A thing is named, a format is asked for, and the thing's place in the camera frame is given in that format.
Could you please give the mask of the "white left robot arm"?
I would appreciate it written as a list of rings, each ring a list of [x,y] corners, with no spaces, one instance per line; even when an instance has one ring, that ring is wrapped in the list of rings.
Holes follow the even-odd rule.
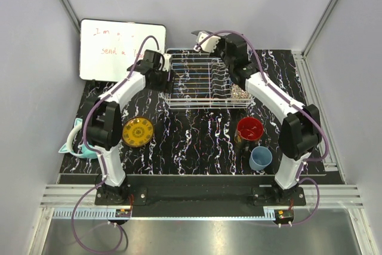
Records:
[[[129,190],[125,180],[118,146],[122,140],[122,109],[145,88],[171,93],[175,72],[171,69],[172,55],[146,50],[136,64],[128,68],[126,78],[104,94],[86,102],[88,114],[82,124],[83,144],[96,153],[101,166],[101,182],[111,188],[108,198],[117,205],[124,204]]]

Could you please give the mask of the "black floral square plate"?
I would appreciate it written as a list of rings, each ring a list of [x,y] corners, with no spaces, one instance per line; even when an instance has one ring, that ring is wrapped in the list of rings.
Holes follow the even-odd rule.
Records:
[[[199,44],[207,36],[212,34],[212,32],[206,31],[206,30],[195,30],[195,31],[191,32],[191,34],[196,36],[196,42]]]

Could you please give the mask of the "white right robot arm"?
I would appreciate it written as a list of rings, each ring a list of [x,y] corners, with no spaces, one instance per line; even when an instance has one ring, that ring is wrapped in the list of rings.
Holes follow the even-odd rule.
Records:
[[[232,82],[262,102],[281,123],[278,145],[282,159],[271,190],[274,203],[292,198],[303,165],[323,139],[319,109],[293,99],[265,74],[255,49],[246,37],[233,31],[202,37],[201,49],[226,65]]]

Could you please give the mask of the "red white patterned bowl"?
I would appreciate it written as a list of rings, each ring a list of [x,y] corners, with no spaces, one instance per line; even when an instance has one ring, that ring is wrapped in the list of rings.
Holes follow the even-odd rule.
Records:
[[[244,99],[249,99],[250,95],[248,94],[248,92],[244,91],[238,85],[233,84],[231,87],[230,97],[233,100],[244,100]]]

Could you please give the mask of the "white wire dish rack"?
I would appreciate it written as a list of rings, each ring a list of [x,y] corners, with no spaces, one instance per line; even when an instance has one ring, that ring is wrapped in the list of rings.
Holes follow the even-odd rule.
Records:
[[[164,95],[171,109],[245,109],[254,100],[233,100],[234,84],[219,58],[192,49],[169,48],[175,72],[173,92]]]

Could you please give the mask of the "yellow patterned small plate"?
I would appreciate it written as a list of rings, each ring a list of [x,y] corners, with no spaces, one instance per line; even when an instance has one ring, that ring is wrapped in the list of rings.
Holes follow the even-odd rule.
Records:
[[[154,136],[154,125],[144,117],[130,119],[122,128],[122,141],[131,148],[148,144]]]

